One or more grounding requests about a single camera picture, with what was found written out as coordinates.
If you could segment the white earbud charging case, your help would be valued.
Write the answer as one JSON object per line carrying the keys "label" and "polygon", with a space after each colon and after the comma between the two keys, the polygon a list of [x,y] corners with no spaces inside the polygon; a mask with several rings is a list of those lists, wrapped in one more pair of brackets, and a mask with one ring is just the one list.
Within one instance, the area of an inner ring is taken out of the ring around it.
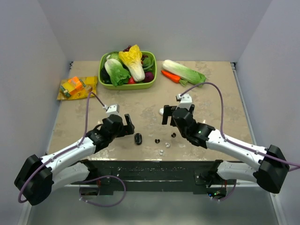
{"label": "white earbud charging case", "polygon": [[161,109],[159,110],[159,114],[160,114],[160,115],[163,115],[163,114],[164,114],[164,109],[163,109],[163,108],[161,108]]}

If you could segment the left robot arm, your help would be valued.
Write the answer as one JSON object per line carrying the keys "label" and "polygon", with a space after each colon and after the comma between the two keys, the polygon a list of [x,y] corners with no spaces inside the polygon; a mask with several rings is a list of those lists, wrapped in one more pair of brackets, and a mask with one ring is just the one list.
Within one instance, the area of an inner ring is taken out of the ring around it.
{"label": "left robot arm", "polygon": [[28,201],[34,206],[65,185],[79,181],[94,183],[97,172],[82,159],[108,147],[117,137],[132,135],[134,129],[129,114],[124,118],[112,114],[68,147],[42,157],[31,155],[14,181],[20,191],[18,202]]}

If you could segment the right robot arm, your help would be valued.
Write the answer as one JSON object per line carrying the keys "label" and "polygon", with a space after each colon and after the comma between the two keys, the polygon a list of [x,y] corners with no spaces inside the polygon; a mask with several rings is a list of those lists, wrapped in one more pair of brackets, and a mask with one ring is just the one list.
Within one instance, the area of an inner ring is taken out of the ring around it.
{"label": "right robot arm", "polygon": [[245,180],[258,184],[262,189],[278,194],[289,172],[289,165],[281,149],[252,145],[221,133],[220,130],[193,118],[194,105],[190,109],[165,105],[159,113],[162,124],[170,124],[179,130],[192,145],[216,150],[239,162],[216,160],[206,176],[214,184],[223,180]]}

